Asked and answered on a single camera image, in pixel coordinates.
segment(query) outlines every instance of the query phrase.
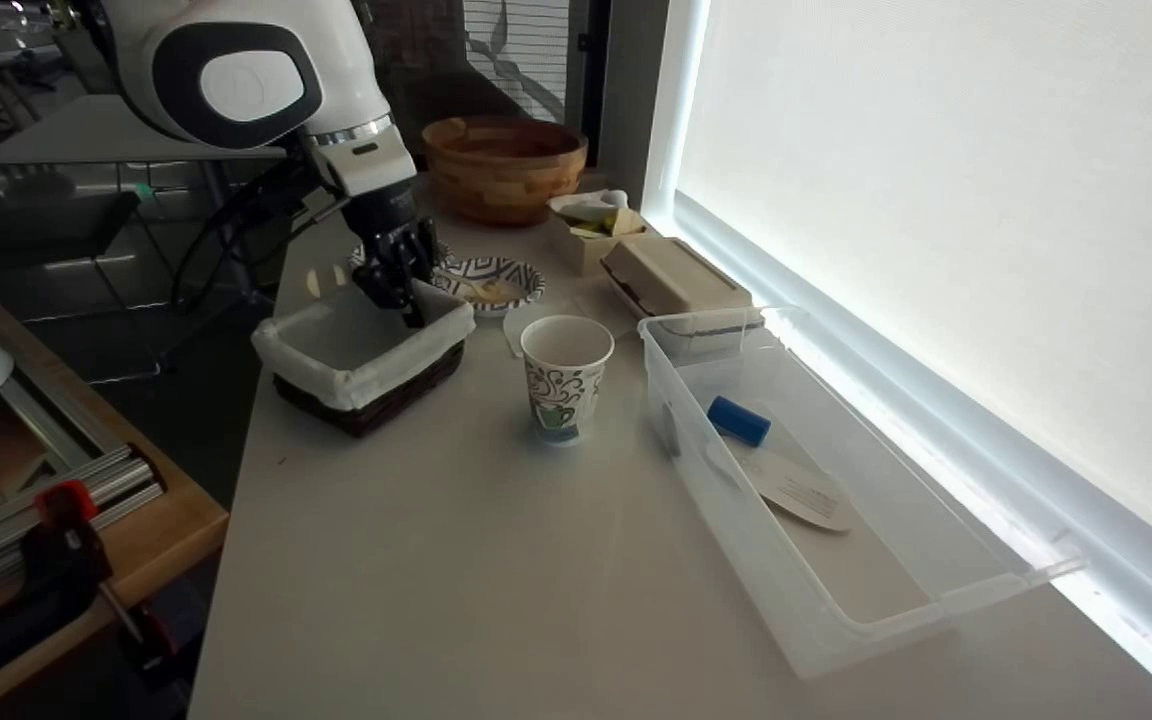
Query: red object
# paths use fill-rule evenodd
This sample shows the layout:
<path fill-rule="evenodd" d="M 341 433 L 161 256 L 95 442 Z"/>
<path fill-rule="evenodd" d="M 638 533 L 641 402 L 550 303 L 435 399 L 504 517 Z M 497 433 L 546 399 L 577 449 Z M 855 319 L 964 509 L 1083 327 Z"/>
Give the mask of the red object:
<path fill-rule="evenodd" d="M 82 528 L 95 517 L 95 498 L 84 481 L 63 481 L 48 487 L 44 495 L 38 495 L 38 509 L 53 528 Z"/>

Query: blue object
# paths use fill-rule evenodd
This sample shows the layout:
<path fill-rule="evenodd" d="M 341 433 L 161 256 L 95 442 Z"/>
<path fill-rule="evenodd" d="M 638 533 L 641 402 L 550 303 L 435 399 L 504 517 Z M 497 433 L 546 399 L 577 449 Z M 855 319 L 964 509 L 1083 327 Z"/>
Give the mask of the blue object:
<path fill-rule="evenodd" d="M 760 449 L 770 429 L 774 429 L 770 415 L 760 415 L 760 411 L 751 411 L 744 402 L 734 402 L 727 394 L 715 394 L 709 402 L 709 420 L 712 420 L 712 429 L 721 429 L 724 436 L 737 436 L 747 449 Z"/>

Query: window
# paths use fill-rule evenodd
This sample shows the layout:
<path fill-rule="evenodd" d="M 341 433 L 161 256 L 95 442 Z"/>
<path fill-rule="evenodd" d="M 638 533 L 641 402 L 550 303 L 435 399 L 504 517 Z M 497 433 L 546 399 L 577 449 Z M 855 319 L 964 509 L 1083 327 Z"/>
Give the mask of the window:
<path fill-rule="evenodd" d="M 354 0 L 406 133 L 441 116 L 583 128 L 601 58 L 595 0 Z"/>
<path fill-rule="evenodd" d="M 1152 662 L 1152 5 L 671 5 L 645 209 Z"/>

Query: wooden bowl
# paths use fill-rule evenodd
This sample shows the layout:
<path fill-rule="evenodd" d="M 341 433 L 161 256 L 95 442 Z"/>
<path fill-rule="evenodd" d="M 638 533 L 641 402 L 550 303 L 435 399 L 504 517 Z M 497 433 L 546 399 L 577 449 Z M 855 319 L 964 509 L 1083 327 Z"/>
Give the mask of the wooden bowl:
<path fill-rule="evenodd" d="M 583 140 L 523 116 L 443 116 L 420 133 L 433 197 L 477 223 L 536 223 L 550 201 L 577 191 Z"/>

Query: cardboard box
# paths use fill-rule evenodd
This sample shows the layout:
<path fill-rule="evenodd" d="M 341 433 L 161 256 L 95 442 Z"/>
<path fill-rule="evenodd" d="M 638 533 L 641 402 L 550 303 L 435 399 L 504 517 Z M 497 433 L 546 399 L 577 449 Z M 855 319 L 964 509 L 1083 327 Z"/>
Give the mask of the cardboard box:
<path fill-rule="evenodd" d="M 633 209 L 611 209 L 591 223 L 573 223 L 570 221 L 570 235 L 558 240 L 558 252 L 563 256 L 563 265 L 579 276 L 595 270 L 601 261 L 626 240 L 645 231 L 649 221 Z"/>
<path fill-rule="evenodd" d="M 606 270 L 645 316 L 751 308 L 747 287 L 712 268 L 690 242 L 656 231 L 626 235 L 606 256 Z"/>

